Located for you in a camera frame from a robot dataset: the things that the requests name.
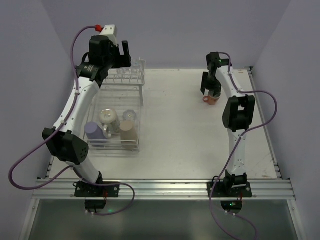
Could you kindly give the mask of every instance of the orange mug handle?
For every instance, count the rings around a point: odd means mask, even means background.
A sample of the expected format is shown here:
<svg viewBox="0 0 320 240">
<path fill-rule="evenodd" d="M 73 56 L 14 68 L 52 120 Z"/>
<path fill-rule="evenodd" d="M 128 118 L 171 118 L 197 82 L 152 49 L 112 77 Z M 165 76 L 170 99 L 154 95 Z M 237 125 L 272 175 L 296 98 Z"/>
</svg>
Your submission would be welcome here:
<svg viewBox="0 0 320 240">
<path fill-rule="evenodd" d="M 204 101 L 205 103 L 208 103 L 209 102 L 209 96 L 204 96 L 202 98 L 202 101 Z"/>
</svg>

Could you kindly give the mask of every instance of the orange mug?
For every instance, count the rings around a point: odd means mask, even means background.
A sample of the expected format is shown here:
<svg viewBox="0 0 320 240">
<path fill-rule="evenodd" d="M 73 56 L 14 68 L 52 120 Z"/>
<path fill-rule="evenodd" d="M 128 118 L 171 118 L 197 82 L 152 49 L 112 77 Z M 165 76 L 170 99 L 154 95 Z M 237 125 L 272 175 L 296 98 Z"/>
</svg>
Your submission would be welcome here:
<svg viewBox="0 0 320 240">
<path fill-rule="evenodd" d="M 218 102 L 219 98 L 220 98 L 220 96 L 212 97 L 212 96 L 208 95 L 208 96 L 204 96 L 202 100 L 205 103 L 207 103 L 207 104 L 212 106 L 212 105 L 215 105 Z"/>
</svg>

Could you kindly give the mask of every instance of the white table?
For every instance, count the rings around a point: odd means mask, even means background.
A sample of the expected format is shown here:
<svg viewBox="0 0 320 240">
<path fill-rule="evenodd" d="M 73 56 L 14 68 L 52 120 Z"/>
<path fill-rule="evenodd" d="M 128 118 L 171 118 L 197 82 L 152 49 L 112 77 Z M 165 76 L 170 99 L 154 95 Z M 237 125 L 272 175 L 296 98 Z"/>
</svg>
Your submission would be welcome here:
<svg viewBox="0 0 320 240">
<path fill-rule="evenodd" d="M 224 92 L 215 106 L 202 101 L 203 69 L 149 69 L 145 72 L 140 124 L 140 152 L 89 154 L 104 179 L 212 179 L 224 167 L 229 139 L 222 114 Z M 244 90 L 252 90 L 246 70 L 235 70 Z M 262 123 L 255 105 L 253 126 Z M 276 179 L 277 174 L 263 128 L 247 135 L 245 165 L 249 179 Z M 53 161 L 50 177 L 66 167 Z M 60 176 L 76 179 L 72 170 Z"/>
</svg>

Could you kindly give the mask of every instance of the dish rack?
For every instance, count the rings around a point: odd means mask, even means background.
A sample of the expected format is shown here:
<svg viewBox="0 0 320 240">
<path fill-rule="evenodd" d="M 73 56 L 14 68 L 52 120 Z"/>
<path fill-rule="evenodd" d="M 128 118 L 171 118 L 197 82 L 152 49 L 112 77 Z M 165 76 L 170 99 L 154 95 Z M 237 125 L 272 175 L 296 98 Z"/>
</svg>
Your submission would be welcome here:
<svg viewBox="0 0 320 240">
<path fill-rule="evenodd" d="M 141 107 L 144 105 L 143 85 L 145 84 L 146 61 L 135 59 L 131 67 L 111 69 L 104 80 L 99 92 L 92 100 L 88 110 L 86 123 L 95 122 L 103 129 L 99 121 L 99 114 L 105 109 L 114 109 L 120 122 L 124 121 L 123 115 L 127 110 L 136 113 L 134 128 L 137 141 L 121 141 L 120 133 L 112 134 L 110 139 L 91 140 L 84 134 L 83 139 L 88 143 L 91 151 L 122 150 L 139 151 Z"/>
</svg>

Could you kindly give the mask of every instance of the red cable connector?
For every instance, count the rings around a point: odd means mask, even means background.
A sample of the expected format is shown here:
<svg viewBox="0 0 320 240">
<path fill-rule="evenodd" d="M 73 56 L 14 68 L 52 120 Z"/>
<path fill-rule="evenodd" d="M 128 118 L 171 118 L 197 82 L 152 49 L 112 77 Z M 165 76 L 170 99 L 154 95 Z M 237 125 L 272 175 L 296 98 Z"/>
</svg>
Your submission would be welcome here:
<svg viewBox="0 0 320 240">
<path fill-rule="evenodd" d="M 95 30 L 97 31 L 97 32 L 99 32 L 99 33 L 101 33 L 102 32 L 102 27 L 100 26 L 100 25 L 95 25 Z"/>
</svg>

